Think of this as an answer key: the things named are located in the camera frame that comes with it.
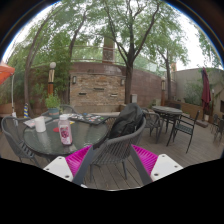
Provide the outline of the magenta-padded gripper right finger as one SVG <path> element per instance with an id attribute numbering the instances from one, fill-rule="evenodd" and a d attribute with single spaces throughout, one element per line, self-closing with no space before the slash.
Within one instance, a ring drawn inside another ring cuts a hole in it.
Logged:
<path id="1" fill-rule="evenodd" d="M 140 146 L 131 145 L 131 156 L 143 185 L 152 183 L 182 169 L 182 166 L 168 155 L 156 155 Z"/>

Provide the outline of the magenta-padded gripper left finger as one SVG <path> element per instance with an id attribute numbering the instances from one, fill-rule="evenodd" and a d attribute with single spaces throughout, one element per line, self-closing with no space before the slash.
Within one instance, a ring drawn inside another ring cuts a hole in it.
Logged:
<path id="1" fill-rule="evenodd" d="M 92 145 L 86 146 L 67 157 L 58 156 L 44 170 L 59 176 L 78 186 L 83 185 L 83 179 L 94 156 Z"/>

